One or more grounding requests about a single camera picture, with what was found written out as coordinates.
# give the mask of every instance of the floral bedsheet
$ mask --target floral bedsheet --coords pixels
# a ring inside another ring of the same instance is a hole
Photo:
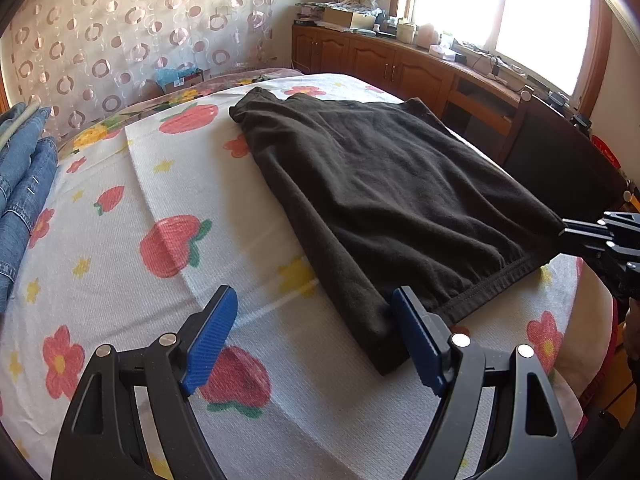
[[[191,405],[230,480],[386,480],[411,463],[438,399],[410,363],[378,375],[319,285],[228,115],[255,85],[399,101],[345,75],[280,78],[177,104],[62,158],[0,332],[0,420],[43,478],[92,352],[149,345],[221,284],[238,292],[238,319]],[[457,330],[497,349],[528,341],[552,373],[580,270],[558,256]],[[171,478],[144,392],[138,403],[154,469]]]
[[[302,73],[290,68],[263,68],[249,72],[221,75],[203,81],[186,90],[177,90],[168,95],[131,105],[117,114],[84,129],[76,136],[73,136],[73,138],[67,139],[59,150],[59,158],[71,153],[78,153],[83,146],[89,146],[98,140],[111,139],[128,124],[136,123],[141,119],[168,110],[182,103],[193,101],[199,97],[204,97],[229,88],[249,85],[251,83],[297,75],[302,75]]]

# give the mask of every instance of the wooden cabinet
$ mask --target wooden cabinet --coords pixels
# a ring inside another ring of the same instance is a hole
[[[349,61],[349,38],[339,32],[318,30],[314,52],[314,73],[346,73]]]
[[[349,38],[340,32],[295,27],[291,38],[293,67],[303,74],[347,71]]]
[[[373,86],[390,90],[395,50],[372,41],[350,40],[347,73]]]
[[[303,74],[311,74],[317,31],[313,27],[294,27],[291,36],[291,60],[293,68]]]
[[[436,117],[460,123],[459,131],[466,131],[470,118],[475,117],[504,137],[520,101],[516,92],[473,67],[436,59],[415,46],[382,38],[295,25],[291,57],[294,68],[305,74],[353,75],[401,99],[420,98]],[[476,144],[486,153],[491,151],[488,141],[484,147]]]
[[[421,53],[396,51],[389,91],[401,99],[419,97],[441,117],[451,90],[454,72]]]

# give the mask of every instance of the wooden chair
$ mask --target wooden chair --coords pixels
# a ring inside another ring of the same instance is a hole
[[[564,116],[525,87],[497,163],[561,218],[595,222],[628,183]]]

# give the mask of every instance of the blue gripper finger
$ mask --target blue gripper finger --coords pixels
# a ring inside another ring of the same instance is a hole
[[[443,396],[454,377],[451,332],[440,316],[426,311],[409,286],[394,290],[391,308],[422,384]]]
[[[180,381],[188,395],[207,383],[237,315],[238,296],[225,285],[216,291],[202,312],[190,316],[180,329],[180,332],[183,329],[186,332],[184,339],[189,345],[186,371]]]

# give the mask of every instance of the folded jeans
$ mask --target folded jeans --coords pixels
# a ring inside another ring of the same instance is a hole
[[[24,251],[56,174],[58,154],[53,138],[40,139],[31,159],[0,218],[0,313],[6,310]]]
[[[0,116],[0,134],[20,116],[24,109],[25,104],[18,103]],[[50,108],[36,110],[18,127],[4,148],[0,150],[0,214],[4,212],[14,187],[31,164],[31,155],[36,149],[36,143],[49,114]]]

